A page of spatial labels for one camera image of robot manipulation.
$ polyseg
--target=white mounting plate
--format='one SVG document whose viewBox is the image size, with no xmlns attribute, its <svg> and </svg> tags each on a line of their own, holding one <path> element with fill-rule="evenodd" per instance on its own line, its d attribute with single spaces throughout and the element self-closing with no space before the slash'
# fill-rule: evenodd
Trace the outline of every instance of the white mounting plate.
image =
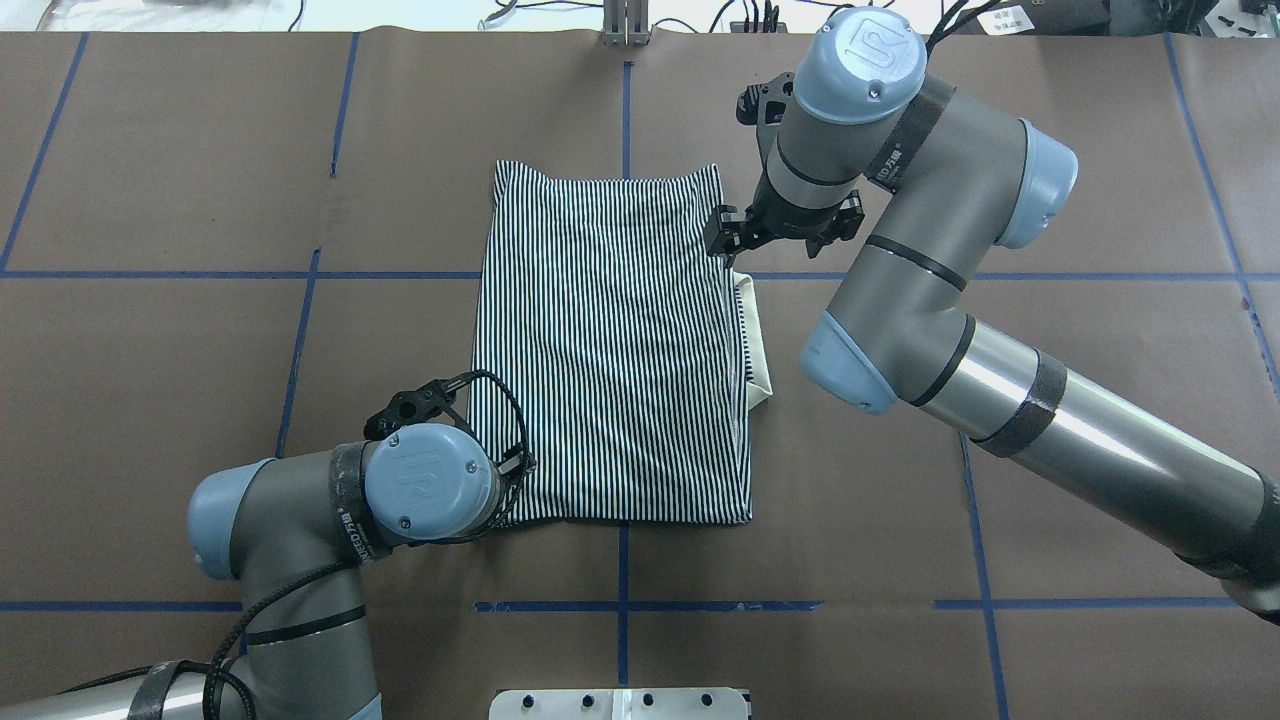
<svg viewBox="0 0 1280 720">
<path fill-rule="evenodd" d="M 749 698 L 733 688 L 503 691 L 489 720 L 750 720 Z"/>
</svg>

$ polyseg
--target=black band on arm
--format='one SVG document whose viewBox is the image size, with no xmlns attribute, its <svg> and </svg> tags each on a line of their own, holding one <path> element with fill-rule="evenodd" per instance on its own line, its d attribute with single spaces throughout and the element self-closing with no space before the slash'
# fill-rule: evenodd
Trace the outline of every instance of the black band on arm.
<svg viewBox="0 0 1280 720">
<path fill-rule="evenodd" d="M 1039 360 L 1027 398 L 998 430 L 974 441 L 978 447 L 996 457 L 1010 457 L 1027 450 L 1027 446 L 1048 429 L 1057 415 L 1059 404 L 1062 402 L 1062 393 L 1066 392 L 1066 365 L 1052 355 L 1038 350 L 1036 354 Z"/>
<path fill-rule="evenodd" d="M 915 154 L 924 145 L 924 140 L 933 132 L 933 126 L 938 123 L 942 110 L 946 110 L 947 102 L 951 101 L 955 92 L 954 85 L 925 77 L 920 92 L 915 94 L 915 97 L 908 102 L 897 124 L 884 140 L 884 145 L 876 154 L 870 165 L 867 165 L 867 170 L 863 173 L 867 179 L 895 192 L 906 167 L 911 164 Z"/>
</svg>

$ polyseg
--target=white fabric edge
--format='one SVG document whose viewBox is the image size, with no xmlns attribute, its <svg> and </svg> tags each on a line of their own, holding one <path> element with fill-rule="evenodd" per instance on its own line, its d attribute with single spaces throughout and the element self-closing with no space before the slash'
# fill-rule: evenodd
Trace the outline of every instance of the white fabric edge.
<svg viewBox="0 0 1280 720">
<path fill-rule="evenodd" d="M 773 379 L 769 378 L 769 361 L 764 356 L 764 333 L 760 331 L 760 313 L 755 306 L 755 279 L 733 270 L 733 287 L 742 301 L 742 332 L 746 333 L 746 350 L 751 354 L 751 370 L 755 378 L 746 383 L 746 409 L 773 397 Z"/>
</svg>

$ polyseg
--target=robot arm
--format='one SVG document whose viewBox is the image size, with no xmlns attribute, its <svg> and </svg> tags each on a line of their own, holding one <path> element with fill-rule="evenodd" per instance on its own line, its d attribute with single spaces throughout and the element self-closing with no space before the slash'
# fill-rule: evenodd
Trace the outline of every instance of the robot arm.
<svg viewBox="0 0 1280 720">
<path fill-rule="evenodd" d="M 518 445 L 497 464 L 452 410 L 456 391 L 477 377 L 497 382 L 520 424 Z M 456 425 L 424 421 L 439 413 Z M 259 717 L 380 719 L 360 565 L 401 544 L 466 542 L 500 525 L 532 468 L 515 398 L 483 370 L 397 393 L 365 437 L 216 473 L 192 496 L 196 561 L 215 579 L 239 580 L 246 618 L 257 611 L 243 628 L 248 655 L 224 667 Z M 0 720 L 244 717 L 232 692 L 212 693 L 212 680 L 159 673 L 174 666 L 0 708 Z"/>
<path fill-rule="evenodd" d="M 927 76 L 924 44 L 881 9 L 841 12 L 794 78 L 751 92 L 764 173 L 751 208 L 713 214 L 710 252 L 796 237 L 812 256 L 852 234 L 859 176 L 895 193 L 804 348 L 810 379 L 872 414 L 920 407 L 1280 621 L 1274 480 L 956 307 L 992 245 L 1028 245 L 1062 208 L 1075 155 Z"/>
</svg>

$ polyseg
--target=gray metal tube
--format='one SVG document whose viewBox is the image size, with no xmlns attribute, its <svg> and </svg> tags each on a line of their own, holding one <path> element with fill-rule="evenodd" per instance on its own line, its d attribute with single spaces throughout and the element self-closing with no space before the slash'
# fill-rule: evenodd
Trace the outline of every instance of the gray metal tube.
<svg viewBox="0 0 1280 720">
<path fill-rule="evenodd" d="M 1033 395 L 1039 359 L 979 323 L 923 409 L 978 439 L 1009 432 Z M 1253 530 L 1265 493 L 1248 466 L 1070 370 L 1050 410 L 1047 425 L 1010 455 L 1019 465 L 1188 559 L 1224 553 Z"/>
<path fill-rule="evenodd" d="M 237 675 L 241 674 L 238 665 Z M 129 705 L 141 684 L 142 678 L 132 678 L 109 685 L 0 707 L 0 720 L 125 720 Z M 204 712 L 200 703 L 204 689 L 204 675 L 193 673 L 178 675 L 164 702 L 164 719 L 202 720 Z M 223 691 L 221 712 L 223 720 L 244 719 L 239 698 L 230 688 Z"/>
</svg>

